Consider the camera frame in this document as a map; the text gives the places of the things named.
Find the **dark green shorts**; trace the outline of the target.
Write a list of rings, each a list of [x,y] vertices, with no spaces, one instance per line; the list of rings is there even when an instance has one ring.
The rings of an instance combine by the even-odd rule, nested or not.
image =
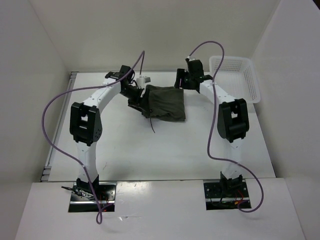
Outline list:
[[[184,91],[173,86],[160,87],[148,84],[142,96],[128,100],[128,106],[150,120],[173,123],[186,120]]]

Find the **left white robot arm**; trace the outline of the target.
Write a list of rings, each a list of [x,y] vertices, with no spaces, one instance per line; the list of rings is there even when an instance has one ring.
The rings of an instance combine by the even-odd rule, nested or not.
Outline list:
[[[108,72],[102,88],[83,102],[74,102],[70,108],[69,132],[77,147],[81,162],[75,190],[87,199],[94,200],[100,194],[99,174],[96,167],[97,142],[103,133],[101,112],[118,94],[128,99],[128,105],[141,106],[143,88],[131,85],[135,72],[122,65],[118,72]]]

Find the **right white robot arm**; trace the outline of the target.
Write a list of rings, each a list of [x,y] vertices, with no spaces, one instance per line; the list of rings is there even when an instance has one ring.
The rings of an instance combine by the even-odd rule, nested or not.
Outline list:
[[[230,197],[240,188],[243,177],[239,172],[242,160],[242,144],[249,131],[247,102],[229,95],[213,83],[213,77],[205,75],[200,60],[187,57],[187,70],[177,69],[174,87],[195,90],[214,104],[213,125],[226,147],[227,164],[220,173],[219,191]]]

